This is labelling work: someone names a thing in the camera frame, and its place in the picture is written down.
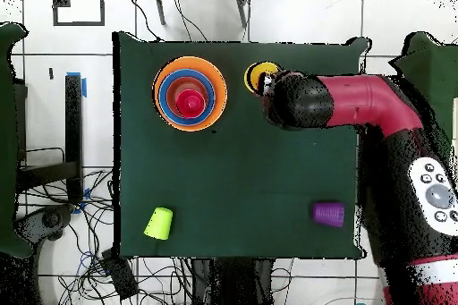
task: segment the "yellow cup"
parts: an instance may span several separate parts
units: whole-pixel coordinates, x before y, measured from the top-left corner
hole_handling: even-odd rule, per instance
[[[158,240],[167,240],[172,223],[172,214],[172,210],[167,208],[154,209],[153,216],[151,216],[143,233]]]

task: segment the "black bracket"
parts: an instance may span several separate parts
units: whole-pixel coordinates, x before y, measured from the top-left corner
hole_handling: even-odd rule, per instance
[[[100,21],[59,22],[57,8],[70,6],[70,0],[53,0],[54,26],[105,26],[105,0],[100,0]]]
[[[25,99],[16,101],[16,108],[23,113],[18,120],[18,133],[24,134],[25,150]],[[81,77],[65,76],[65,162],[52,165],[25,167],[17,173],[16,192],[59,180],[66,180],[68,201],[78,204],[82,201],[82,120],[81,120]]]

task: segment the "yellow ring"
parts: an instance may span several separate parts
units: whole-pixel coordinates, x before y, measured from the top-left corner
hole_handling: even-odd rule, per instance
[[[245,81],[245,86],[251,93],[257,95],[258,93],[255,91],[255,88],[258,88],[259,84],[259,76],[261,73],[275,73],[279,71],[278,65],[272,62],[257,62],[252,64],[248,67],[245,71],[243,76],[243,80]]]
[[[213,90],[215,91],[215,107],[213,108],[213,111],[203,122],[191,126],[182,126],[170,121],[162,111],[158,98],[159,87],[165,77],[173,71],[181,70],[184,68],[190,68],[192,70],[203,73],[210,80],[211,85],[213,86]],[[153,82],[152,89],[156,110],[159,112],[164,121],[178,130],[198,131],[206,129],[208,126],[211,126],[213,123],[215,123],[225,110],[225,103],[227,101],[227,88],[225,86],[225,79],[223,78],[223,75],[211,62],[196,56],[182,56],[167,63],[157,73]]]

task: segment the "orange bowl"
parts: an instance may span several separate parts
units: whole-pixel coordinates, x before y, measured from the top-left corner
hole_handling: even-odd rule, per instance
[[[176,70],[181,69],[192,69],[203,73],[210,80],[215,91],[215,107],[210,115],[201,123],[192,126],[182,126],[177,123],[170,121],[162,111],[159,105],[158,92],[159,87],[161,86],[164,78]],[[206,129],[208,126],[211,126],[217,121],[225,110],[225,103],[227,101],[227,88],[225,86],[225,79],[221,72],[209,61],[196,57],[196,56],[182,56],[172,60],[167,63],[156,75],[153,81],[153,98],[156,110],[159,112],[160,116],[164,121],[169,125],[173,126],[175,129],[183,131],[199,131]]]

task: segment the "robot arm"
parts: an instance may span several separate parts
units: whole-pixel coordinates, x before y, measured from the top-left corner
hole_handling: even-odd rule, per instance
[[[386,302],[458,305],[456,190],[399,86],[375,75],[282,71],[261,74],[259,87],[265,117],[286,130],[364,126],[361,143],[371,144],[361,168],[370,171],[363,184],[373,206],[365,223]]]

